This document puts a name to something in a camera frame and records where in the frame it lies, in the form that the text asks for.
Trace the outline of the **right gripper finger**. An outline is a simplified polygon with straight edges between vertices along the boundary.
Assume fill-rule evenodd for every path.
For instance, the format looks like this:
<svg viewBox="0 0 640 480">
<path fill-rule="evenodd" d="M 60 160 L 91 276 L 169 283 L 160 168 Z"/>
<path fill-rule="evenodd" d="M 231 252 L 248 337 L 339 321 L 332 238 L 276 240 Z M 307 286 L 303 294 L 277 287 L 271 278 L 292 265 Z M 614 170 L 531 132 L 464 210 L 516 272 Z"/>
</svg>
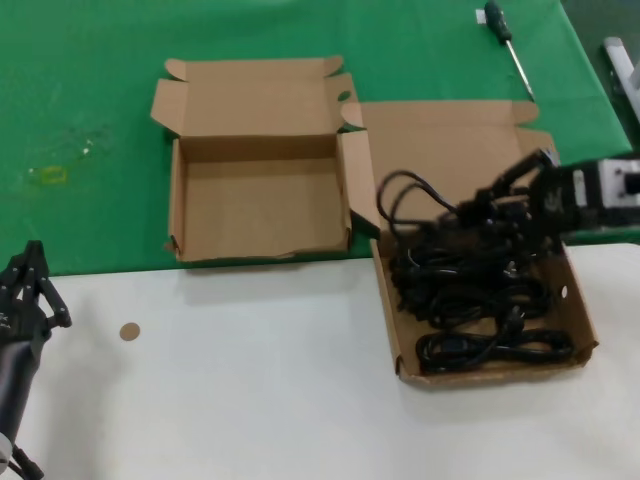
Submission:
<svg viewBox="0 0 640 480">
<path fill-rule="evenodd" d="M 523 201 L 473 199 L 458 205 L 458 223 L 481 234 L 522 239 L 532 225 L 532 217 Z"/>
<path fill-rule="evenodd" d="M 505 197 L 526 195 L 528 186 L 515 187 L 515 185 L 534 171 L 539 172 L 555 166 L 556 160 L 551 150 L 536 149 L 500 174 L 489 187 L 479 189 L 475 199 L 494 201 Z"/>
</svg>

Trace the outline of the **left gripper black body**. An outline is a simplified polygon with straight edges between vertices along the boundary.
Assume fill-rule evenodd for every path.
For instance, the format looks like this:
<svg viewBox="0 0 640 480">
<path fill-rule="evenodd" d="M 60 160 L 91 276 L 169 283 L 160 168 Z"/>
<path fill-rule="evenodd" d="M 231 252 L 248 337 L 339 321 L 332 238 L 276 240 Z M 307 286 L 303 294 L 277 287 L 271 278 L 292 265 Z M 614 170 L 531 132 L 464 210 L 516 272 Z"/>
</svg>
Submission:
<svg viewBox="0 0 640 480">
<path fill-rule="evenodd" d="M 41 351 L 51 337 L 48 317 L 39 306 L 39 296 L 25 293 L 21 298 L 1 294 L 1 350 L 29 347 Z"/>
</svg>

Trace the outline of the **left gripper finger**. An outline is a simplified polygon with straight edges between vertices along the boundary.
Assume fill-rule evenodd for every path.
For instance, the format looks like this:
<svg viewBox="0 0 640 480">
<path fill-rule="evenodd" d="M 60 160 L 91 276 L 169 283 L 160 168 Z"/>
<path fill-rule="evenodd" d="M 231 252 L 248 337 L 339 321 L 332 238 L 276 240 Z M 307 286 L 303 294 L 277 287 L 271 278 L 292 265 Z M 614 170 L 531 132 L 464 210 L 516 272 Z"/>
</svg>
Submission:
<svg viewBox="0 0 640 480">
<path fill-rule="evenodd" d="M 52 308 L 53 316 L 48 319 L 51 328 L 69 328 L 72 325 L 70 312 L 50 280 L 43 243 L 39 240 L 30 240 L 28 247 L 28 271 L 33 294 L 42 295 Z"/>
<path fill-rule="evenodd" d="M 23 301 L 32 300 L 31 250 L 32 242 L 28 241 L 24 251 L 12 256 L 1 272 L 2 301 L 17 299 L 20 292 Z"/>
</svg>

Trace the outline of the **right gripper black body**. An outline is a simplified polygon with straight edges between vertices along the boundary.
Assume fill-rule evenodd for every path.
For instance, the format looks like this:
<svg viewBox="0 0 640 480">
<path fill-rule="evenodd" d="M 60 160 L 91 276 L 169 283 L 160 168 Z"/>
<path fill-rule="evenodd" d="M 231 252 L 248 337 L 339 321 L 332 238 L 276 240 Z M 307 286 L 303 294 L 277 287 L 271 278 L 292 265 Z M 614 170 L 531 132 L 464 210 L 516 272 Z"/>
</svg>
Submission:
<svg viewBox="0 0 640 480">
<path fill-rule="evenodd" d="M 545 167 L 530 184 L 530 212 L 543 237 L 553 243 L 577 230 L 579 207 L 573 167 Z"/>
</svg>

